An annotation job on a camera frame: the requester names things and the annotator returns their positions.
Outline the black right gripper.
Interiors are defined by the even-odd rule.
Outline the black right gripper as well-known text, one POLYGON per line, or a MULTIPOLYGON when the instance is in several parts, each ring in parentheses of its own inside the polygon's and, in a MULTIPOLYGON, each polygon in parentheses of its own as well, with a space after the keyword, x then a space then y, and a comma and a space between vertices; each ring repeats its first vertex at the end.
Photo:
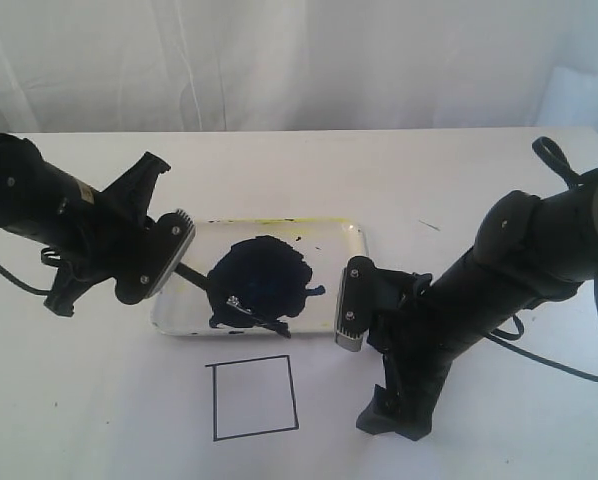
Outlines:
POLYGON ((380 269, 367 343, 381 353, 385 385, 376 385, 356 427, 418 441, 432 430, 433 412, 450 371, 428 350, 432 319, 422 294, 430 274, 380 269))

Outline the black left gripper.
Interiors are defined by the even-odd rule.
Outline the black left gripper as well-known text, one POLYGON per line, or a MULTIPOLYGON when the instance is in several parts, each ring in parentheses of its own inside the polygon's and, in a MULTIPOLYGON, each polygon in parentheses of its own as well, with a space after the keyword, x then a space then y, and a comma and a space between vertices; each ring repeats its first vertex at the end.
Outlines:
POLYGON ((104 191, 77 183, 75 196, 63 196, 51 228, 55 237, 43 249, 43 263, 57 269, 46 308, 71 316, 82 295, 109 279, 124 304, 147 296, 155 277, 145 259, 154 225, 147 209, 158 176, 169 169, 146 152, 104 191))

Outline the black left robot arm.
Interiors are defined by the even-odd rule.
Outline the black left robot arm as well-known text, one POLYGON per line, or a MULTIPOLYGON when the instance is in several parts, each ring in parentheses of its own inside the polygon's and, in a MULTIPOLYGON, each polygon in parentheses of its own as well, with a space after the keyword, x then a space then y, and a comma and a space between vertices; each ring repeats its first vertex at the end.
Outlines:
POLYGON ((48 310, 72 316, 75 302, 109 279, 124 304, 153 293, 159 269, 147 210, 158 176, 169 169, 146 152, 98 191, 47 162, 32 141, 0 133, 0 229, 44 245, 42 261, 56 270, 44 295, 48 310))

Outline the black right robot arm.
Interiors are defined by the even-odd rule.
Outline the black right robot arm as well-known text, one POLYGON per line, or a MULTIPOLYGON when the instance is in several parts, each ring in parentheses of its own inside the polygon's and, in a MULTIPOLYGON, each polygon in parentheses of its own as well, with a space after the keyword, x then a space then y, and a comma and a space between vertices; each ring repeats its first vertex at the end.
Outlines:
POLYGON ((367 342, 385 382, 359 415, 369 434, 418 440, 453 362, 483 339, 512 348, 501 330, 523 310, 598 287, 598 168, 570 175, 566 191, 539 198, 513 191, 484 218, 474 244, 439 277, 378 268, 357 256, 342 276, 337 333, 367 342))

